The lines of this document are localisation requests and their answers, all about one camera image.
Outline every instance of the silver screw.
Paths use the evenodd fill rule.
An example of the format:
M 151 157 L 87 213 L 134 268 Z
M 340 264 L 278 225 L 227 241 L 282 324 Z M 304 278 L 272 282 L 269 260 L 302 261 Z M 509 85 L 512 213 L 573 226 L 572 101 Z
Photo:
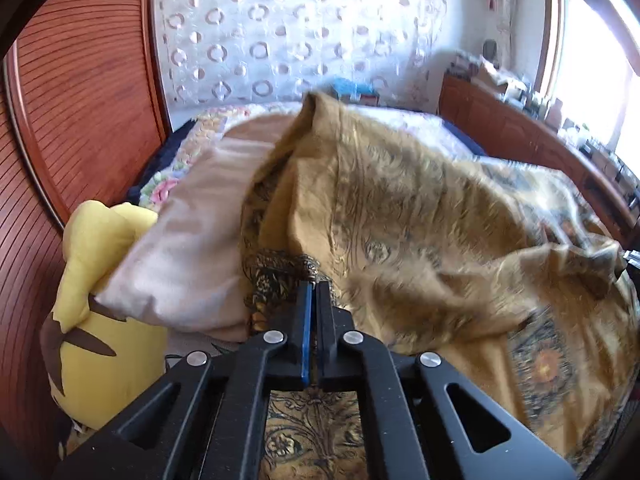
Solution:
M 442 364 L 442 359 L 436 352 L 425 352 L 420 356 L 420 362 L 427 368 L 435 368 Z
M 267 343 L 275 344 L 284 341 L 284 334 L 280 330 L 269 330 L 262 336 Z
M 364 341 L 364 336 L 357 330 L 349 330 L 344 333 L 342 339 L 344 339 L 345 343 L 349 343 L 350 345 L 359 345 Z
M 191 366 L 202 366 L 207 362 L 207 355 L 200 350 L 196 350 L 195 352 L 191 352 L 187 355 L 187 362 Z

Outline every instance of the patterned blanket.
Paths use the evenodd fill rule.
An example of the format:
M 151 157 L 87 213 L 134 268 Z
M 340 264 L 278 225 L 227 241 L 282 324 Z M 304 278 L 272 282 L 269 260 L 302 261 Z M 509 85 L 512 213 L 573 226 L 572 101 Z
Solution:
M 636 292 L 558 171 L 451 160 L 311 94 L 256 173 L 241 233 L 255 322 L 328 278 L 359 330 L 438 351 L 579 474 L 626 402 Z M 366 478 L 354 394 L 273 394 L 261 475 Z

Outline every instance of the window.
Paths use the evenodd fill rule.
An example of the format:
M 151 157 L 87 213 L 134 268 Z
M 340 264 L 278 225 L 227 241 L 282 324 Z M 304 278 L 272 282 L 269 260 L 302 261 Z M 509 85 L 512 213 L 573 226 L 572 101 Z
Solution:
M 640 78 L 607 24 L 584 0 L 555 1 L 558 10 L 550 15 L 547 9 L 548 47 L 537 86 L 559 98 L 565 117 L 586 124 L 592 137 L 640 176 Z M 549 30 L 558 30 L 556 44 Z

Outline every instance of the slatted wooden panel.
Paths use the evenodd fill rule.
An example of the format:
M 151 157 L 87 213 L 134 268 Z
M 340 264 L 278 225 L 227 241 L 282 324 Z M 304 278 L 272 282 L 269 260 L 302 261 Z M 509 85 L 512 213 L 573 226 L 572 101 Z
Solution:
M 56 460 L 56 407 L 38 331 L 53 306 L 61 237 L 27 174 L 0 90 L 0 420 L 43 471 Z
M 26 114 L 70 210 L 122 200 L 160 145 L 142 12 L 141 0 L 48 0 L 18 38 Z

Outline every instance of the pink flower print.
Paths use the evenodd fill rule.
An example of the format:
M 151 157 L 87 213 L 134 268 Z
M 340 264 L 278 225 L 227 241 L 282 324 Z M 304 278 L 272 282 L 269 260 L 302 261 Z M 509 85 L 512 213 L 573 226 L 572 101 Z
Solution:
M 151 202 L 161 204 L 169 196 L 169 192 L 180 182 L 177 178 L 168 178 L 156 186 L 151 193 Z

